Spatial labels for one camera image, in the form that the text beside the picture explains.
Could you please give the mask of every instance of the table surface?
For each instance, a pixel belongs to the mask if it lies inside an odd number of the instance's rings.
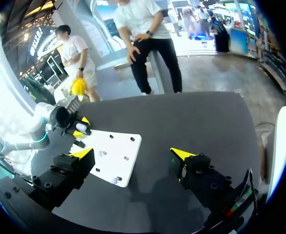
[[[169,174],[170,147],[204,153],[232,186],[253,169],[255,187],[260,154],[247,105],[239,94],[198,92],[132,97],[83,104],[80,114],[93,129],[140,134],[142,142],[127,188],[93,175],[73,190],[53,213],[95,229],[115,232],[189,234],[203,227],[210,214],[197,198]],[[40,175],[73,143],[58,131],[32,161],[32,175]]]

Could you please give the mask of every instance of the gray pillar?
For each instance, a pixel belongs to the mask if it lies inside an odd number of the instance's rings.
[[[148,54],[152,65],[157,85],[161,94],[172,94],[173,86],[169,70],[158,51],[153,50]]]

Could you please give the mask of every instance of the woman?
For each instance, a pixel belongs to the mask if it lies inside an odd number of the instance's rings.
[[[201,6],[197,6],[197,8],[198,8],[197,15],[198,15],[198,18],[200,19],[201,30],[203,31],[203,33],[206,34],[207,39],[210,39],[208,15],[206,12],[204,12]]]

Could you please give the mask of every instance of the white perforated plate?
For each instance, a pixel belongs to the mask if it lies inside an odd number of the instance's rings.
[[[138,134],[104,132],[91,129],[90,136],[77,138],[84,149],[94,149],[95,166],[91,174],[119,187],[127,187],[142,137]],[[70,153],[84,150],[73,145]]]

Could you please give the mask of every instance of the man's left hand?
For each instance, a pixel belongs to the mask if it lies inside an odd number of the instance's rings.
[[[147,33],[139,33],[135,37],[135,41],[141,42],[141,41],[147,40],[149,38],[151,38],[151,36],[149,34],[147,34]]]
[[[76,72],[76,77],[77,77],[77,78],[83,78],[83,72],[80,71],[80,70],[78,70],[78,71]]]

